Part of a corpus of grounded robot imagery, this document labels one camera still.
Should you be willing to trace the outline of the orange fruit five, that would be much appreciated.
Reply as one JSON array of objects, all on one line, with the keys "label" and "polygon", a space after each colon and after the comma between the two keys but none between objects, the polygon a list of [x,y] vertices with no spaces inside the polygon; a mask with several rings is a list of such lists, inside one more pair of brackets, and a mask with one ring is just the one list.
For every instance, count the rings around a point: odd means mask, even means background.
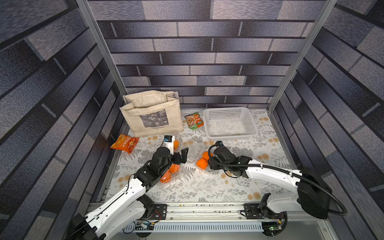
[{"label": "orange fruit five", "polygon": [[176,150],[179,147],[179,141],[175,140],[174,142],[174,150]]}]

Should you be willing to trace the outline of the orange fruit one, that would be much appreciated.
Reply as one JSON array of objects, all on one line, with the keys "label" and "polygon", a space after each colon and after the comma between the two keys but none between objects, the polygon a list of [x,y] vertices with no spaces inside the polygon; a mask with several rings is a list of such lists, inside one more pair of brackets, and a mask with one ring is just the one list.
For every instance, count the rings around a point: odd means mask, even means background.
[{"label": "orange fruit one", "polygon": [[169,168],[169,172],[171,174],[175,174],[180,170],[180,165],[177,164],[172,164],[171,167]]}]

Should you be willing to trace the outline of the orange fruit three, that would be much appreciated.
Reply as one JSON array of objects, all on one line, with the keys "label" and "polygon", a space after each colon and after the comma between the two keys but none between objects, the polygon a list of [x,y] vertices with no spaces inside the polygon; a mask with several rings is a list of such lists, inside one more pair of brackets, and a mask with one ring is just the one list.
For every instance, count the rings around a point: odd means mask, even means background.
[{"label": "orange fruit three", "polygon": [[202,155],[202,159],[204,159],[206,162],[208,162],[210,160],[210,157],[212,157],[212,153],[209,153],[209,152],[204,152],[203,155]]}]

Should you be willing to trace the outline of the orange fruit two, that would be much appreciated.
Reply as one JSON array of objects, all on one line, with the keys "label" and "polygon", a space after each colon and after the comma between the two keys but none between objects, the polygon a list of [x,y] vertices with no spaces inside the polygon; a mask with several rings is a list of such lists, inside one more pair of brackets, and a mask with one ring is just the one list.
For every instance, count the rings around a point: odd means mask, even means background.
[{"label": "orange fruit two", "polygon": [[161,177],[161,179],[160,179],[160,182],[161,183],[168,183],[169,181],[171,181],[172,180],[172,174],[169,172],[169,171],[167,171],[167,172],[165,172],[165,174]]}]

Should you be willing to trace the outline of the orange fruit four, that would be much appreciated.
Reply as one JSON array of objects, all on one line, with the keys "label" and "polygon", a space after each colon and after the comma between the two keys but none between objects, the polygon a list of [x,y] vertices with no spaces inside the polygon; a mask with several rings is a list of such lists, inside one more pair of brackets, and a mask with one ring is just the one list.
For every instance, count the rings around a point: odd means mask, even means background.
[{"label": "orange fruit four", "polygon": [[205,159],[199,159],[197,161],[197,166],[200,169],[205,170],[209,166],[209,164],[208,164],[208,162]]}]

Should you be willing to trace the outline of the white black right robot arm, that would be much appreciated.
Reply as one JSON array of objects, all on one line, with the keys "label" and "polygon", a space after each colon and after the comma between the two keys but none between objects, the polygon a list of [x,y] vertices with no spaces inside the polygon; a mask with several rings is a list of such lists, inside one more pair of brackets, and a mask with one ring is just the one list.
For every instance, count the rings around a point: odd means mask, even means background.
[{"label": "white black right robot arm", "polygon": [[312,170],[281,169],[250,157],[236,157],[220,141],[209,147],[208,154],[211,170],[221,169],[234,178],[262,180],[287,190],[285,194],[264,194],[252,217],[272,219],[284,212],[303,211],[317,219],[328,218],[332,192]]}]

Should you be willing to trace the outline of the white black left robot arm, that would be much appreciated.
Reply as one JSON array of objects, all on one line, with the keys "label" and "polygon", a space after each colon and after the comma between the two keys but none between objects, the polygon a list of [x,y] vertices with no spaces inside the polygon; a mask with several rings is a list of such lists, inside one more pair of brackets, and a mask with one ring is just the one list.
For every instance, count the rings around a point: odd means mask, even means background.
[{"label": "white black left robot arm", "polygon": [[146,195],[172,165],[185,164],[188,148],[171,153],[160,147],[129,179],[128,184],[111,199],[85,216],[77,214],[69,223],[66,240],[109,240],[130,223],[148,218],[154,211],[154,202]]}]

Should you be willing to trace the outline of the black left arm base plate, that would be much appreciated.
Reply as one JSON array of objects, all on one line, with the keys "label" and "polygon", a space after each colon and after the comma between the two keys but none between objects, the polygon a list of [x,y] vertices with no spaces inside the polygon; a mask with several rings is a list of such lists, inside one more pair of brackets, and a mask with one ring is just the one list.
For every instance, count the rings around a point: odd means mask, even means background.
[{"label": "black left arm base plate", "polygon": [[148,217],[145,217],[145,220],[148,221],[162,221],[167,217],[167,204],[155,204],[153,211],[149,214]]}]

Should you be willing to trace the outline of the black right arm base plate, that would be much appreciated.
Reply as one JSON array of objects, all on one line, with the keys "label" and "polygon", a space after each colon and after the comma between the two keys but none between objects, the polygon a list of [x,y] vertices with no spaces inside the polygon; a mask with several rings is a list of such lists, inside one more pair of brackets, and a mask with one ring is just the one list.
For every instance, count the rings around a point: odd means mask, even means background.
[{"label": "black right arm base plate", "polygon": [[286,219],[284,212],[274,213],[267,207],[259,207],[260,204],[250,203],[244,204],[244,209],[240,211],[240,214],[247,218],[247,220],[283,220]]}]

